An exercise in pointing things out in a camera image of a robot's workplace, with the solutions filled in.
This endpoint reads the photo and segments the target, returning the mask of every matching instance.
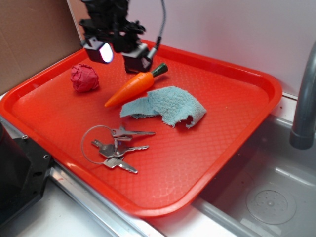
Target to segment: stainless steel sink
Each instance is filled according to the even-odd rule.
[[[237,236],[316,236],[316,145],[291,147],[291,125],[269,116],[193,205]]]

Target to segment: red tray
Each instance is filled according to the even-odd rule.
[[[8,92],[0,113],[23,133],[36,140],[55,160],[88,183],[121,209],[140,217],[162,216],[189,204],[225,165],[281,98],[281,87],[270,75],[219,60],[161,46],[153,68],[165,62],[169,72],[156,79],[151,89],[177,86],[187,90],[207,109],[194,127],[175,128],[161,117],[120,118],[121,106],[105,108],[105,102],[132,75],[124,71],[116,54],[108,65],[91,62],[84,50],[67,57]],[[99,89],[76,93],[70,82],[71,67],[91,65],[99,75]],[[132,174],[87,161],[81,138],[95,125],[127,130],[154,131],[139,137],[133,146],[145,151],[125,155],[124,161],[138,170]],[[107,143],[106,129],[94,129],[84,150],[102,162],[97,138]]]

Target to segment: silver key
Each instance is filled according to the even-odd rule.
[[[128,147],[124,142],[118,144],[116,150],[114,151],[115,157],[122,157],[126,152],[136,151],[136,150],[145,150],[149,146],[140,146],[140,147]]]
[[[123,142],[130,142],[133,139],[133,136],[120,136],[120,137],[113,137],[115,141],[123,141]]]
[[[115,146],[114,144],[103,144],[98,140],[91,142],[94,146],[99,148],[99,153],[104,155],[106,158],[114,157]]]
[[[137,169],[129,165],[128,163],[123,161],[123,157],[121,158],[109,158],[103,162],[103,164],[111,169],[113,169],[116,166],[119,166],[122,169],[125,169],[131,173],[137,174]]]
[[[155,135],[155,132],[142,132],[142,131],[126,131],[123,126],[119,129],[111,129],[111,134],[114,138],[131,136],[131,135]]]

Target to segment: cardboard box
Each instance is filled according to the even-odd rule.
[[[0,94],[80,48],[66,0],[2,0]]]

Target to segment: gray faucet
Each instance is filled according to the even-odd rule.
[[[316,127],[316,42],[314,43],[305,68],[293,126],[290,144],[301,150],[313,145]]]

